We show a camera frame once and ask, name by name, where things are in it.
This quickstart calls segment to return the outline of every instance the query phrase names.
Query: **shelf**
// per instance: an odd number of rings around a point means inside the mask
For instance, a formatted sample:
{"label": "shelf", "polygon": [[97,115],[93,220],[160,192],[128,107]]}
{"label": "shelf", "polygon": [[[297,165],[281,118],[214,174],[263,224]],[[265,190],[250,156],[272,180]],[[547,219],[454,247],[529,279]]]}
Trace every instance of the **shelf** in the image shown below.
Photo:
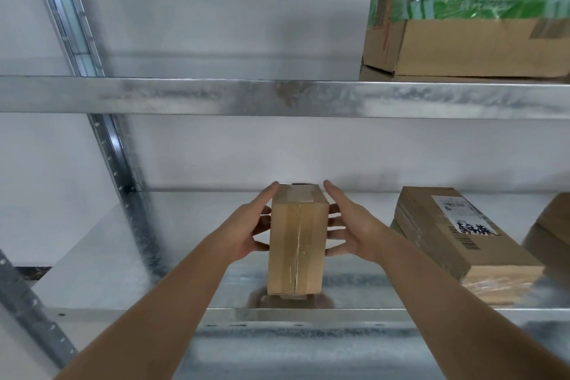
{"label": "shelf", "polygon": [[569,119],[570,84],[0,77],[0,112]]}
{"label": "shelf", "polygon": [[[97,224],[34,287],[51,314],[75,310],[122,312],[157,281],[153,269],[170,270],[215,229],[251,192],[150,192],[144,194],[158,249],[139,247],[119,206]],[[466,194],[483,213],[522,243],[550,194]],[[393,217],[398,194],[352,194],[384,222]],[[260,235],[268,239],[268,233]],[[147,250],[143,256],[140,249]],[[410,318],[376,264],[354,256],[326,259],[323,297],[309,306],[274,309],[260,305],[267,253],[234,263],[212,299],[203,324],[240,321],[406,322]],[[499,311],[515,322],[570,320],[570,294],[541,278],[518,305]]]}

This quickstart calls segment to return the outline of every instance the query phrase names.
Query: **forearm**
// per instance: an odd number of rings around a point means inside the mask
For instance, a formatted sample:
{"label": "forearm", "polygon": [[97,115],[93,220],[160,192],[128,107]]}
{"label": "forearm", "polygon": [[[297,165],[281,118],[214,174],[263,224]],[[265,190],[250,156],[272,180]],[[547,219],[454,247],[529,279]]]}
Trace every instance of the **forearm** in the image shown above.
{"label": "forearm", "polygon": [[378,233],[374,258],[448,379],[570,378],[564,362],[408,240],[385,225]]}
{"label": "forearm", "polygon": [[204,239],[56,380],[169,380],[230,264],[217,242]]}

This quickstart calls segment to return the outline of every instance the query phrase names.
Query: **left hand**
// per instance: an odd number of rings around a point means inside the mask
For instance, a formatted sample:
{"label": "left hand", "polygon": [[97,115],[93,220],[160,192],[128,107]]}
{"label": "left hand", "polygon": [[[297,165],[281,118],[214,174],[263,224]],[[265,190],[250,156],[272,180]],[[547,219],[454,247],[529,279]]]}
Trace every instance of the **left hand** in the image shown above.
{"label": "left hand", "polygon": [[212,233],[223,239],[230,250],[230,261],[241,260],[253,251],[269,251],[269,245],[253,239],[253,236],[269,230],[271,208],[267,203],[277,192],[279,182],[273,182],[250,203],[242,204]]}

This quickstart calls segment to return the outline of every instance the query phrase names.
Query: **right hand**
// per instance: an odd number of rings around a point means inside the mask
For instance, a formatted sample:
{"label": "right hand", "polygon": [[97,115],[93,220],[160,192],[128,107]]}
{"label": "right hand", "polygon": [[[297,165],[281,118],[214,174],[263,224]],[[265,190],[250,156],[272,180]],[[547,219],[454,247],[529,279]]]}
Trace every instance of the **right hand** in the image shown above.
{"label": "right hand", "polygon": [[340,212],[340,216],[328,219],[329,227],[346,227],[338,230],[329,230],[328,239],[344,240],[343,244],[325,250],[327,257],[342,254],[355,254],[368,261],[377,262],[378,238],[388,227],[372,216],[366,208],[349,199],[342,189],[325,180],[324,189],[327,190],[336,204],[331,204],[330,213]]}

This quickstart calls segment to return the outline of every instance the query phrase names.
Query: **metal shelf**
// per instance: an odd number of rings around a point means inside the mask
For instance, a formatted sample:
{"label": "metal shelf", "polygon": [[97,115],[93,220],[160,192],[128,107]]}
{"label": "metal shelf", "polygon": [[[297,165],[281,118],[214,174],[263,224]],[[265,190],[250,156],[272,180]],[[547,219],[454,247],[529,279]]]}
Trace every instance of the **metal shelf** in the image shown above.
{"label": "metal shelf", "polygon": [[[156,270],[171,270],[235,208],[250,201],[249,192],[149,192],[143,194],[158,249],[149,249],[129,226],[120,207],[113,209],[34,290],[50,314],[79,311],[123,312],[156,282]],[[133,193],[130,196],[141,196]],[[471,194],[467,197],[505,232],[522,243],[549,194]],[[398,194],[352,194],[384,222],[391,221]],[[261,235],[268,239],[268,234]],[[323,295],[296,308],[268,308],[261,302],[267,253],[253,253],[233,264],[212,299],[202,324],[240,321],[409,322],[402,302],[376,264],[354,256],[325,262]],[[519,304],[499,308],[515,322],[570,321],[570,294],[548,277],[541,278]]]}
{"label": "metal shelf", "polygon": [[0,112],[569,119],[570,84],[3,76]]}

